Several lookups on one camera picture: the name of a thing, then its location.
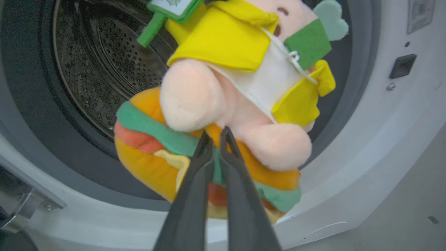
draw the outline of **gray floor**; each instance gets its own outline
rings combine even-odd
[[[290,251],[446,250],[446,126],[357,229]],[[439,223],[428,219],[434,216]]]

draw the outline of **stuffed doll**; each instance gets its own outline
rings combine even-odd
[[[325,0],[228,0],[202,4],[185,24],[167,21],[178,42],[161,88],[124,103],[115,143],[123,165],[173,201],[198,139],[219,146],[229,126],[272,222],[299,202],[298,167],[311,154],[307,132],[318,97],[335,88],[320,60],[348,32],[342,9]],[[208,216],[226,217],[215,164]]]

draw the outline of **white string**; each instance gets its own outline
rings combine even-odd
[[[300,56],[299,56],[299,53],[298,53],[296,50],[295,50],[295,51],[292,51],[292,52],[289,52],[289,51],[288,51],[288,48],[286,48],[285,45],[282,43],[282,41],[280,41],[276,36],[274,36],[273,34],[271,34],[271,33],[270,33],[267,29],[265,29],[265,28],[262,28],[262,27],[261,27],[261,29],[262,29],[263,32],[265,32],[265,33],[269,36],[269,38],[271,39],[271,41],[274,42],[274,43],[277,45],[277,47],[279,47],[280,51],[287,57],[288,61],[291,62],[291,64],[294,66],[294,68],[296,68],[296,70],[297,70],[300,74],[304,75],[304,77],[305,77],[306,79],[308,79],[310,82],[312,82],[312,83],[314,83],[314,84],[316,84],[316,85],[318,84],[317,81],[316,81],[314,78],[310,77],[310,76],[309,76],[309,75],[302,69],[301,65],[299,64]]]

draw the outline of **screw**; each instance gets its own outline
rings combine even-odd
[[[396,84],[395,83],[390,83],[390,85],[387,86],[386,88],[389,92],[393,91],[396,89]]]
[[[44,207],[45,207],[45,209],[48,210],[48,211],[51,211],[51,210],[54,209],[53,206],[50,205],[50,204],[46,204]]]

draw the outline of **washing machine door opening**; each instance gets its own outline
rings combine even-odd
[[[371,0],[339,3],[351,30],[325,58],[337,88],[319,101],[311,159],[356,108],[379,39],[380,10],[371,8]],[[150,47],[137,44],[151,16],[143,0],[5,1],[0,130],[29,161],[74,190],[119,206],[164,211],[169,203],[121,165],[113,143],[117,109],[161,84],[177,46],[164,29]]]

